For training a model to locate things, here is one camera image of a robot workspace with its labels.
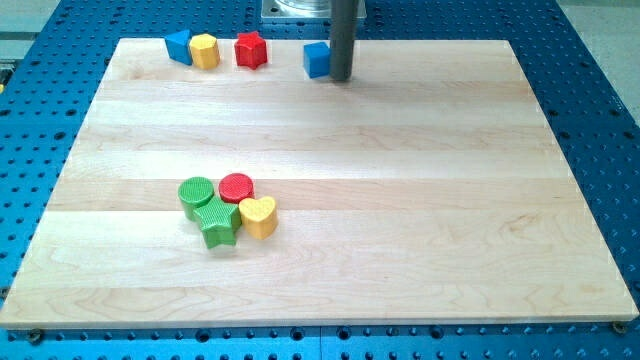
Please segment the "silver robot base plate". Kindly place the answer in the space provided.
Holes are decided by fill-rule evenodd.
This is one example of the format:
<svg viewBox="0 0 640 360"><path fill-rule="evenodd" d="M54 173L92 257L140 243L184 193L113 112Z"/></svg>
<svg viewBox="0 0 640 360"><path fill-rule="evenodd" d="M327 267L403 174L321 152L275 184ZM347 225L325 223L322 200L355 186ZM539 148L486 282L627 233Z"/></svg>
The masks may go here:
<svg viewBox="0 0 640 360"><path fill-rule="evenodd" d="M330 0L261 0L263 19L329 19L331 17Z"/></svg>

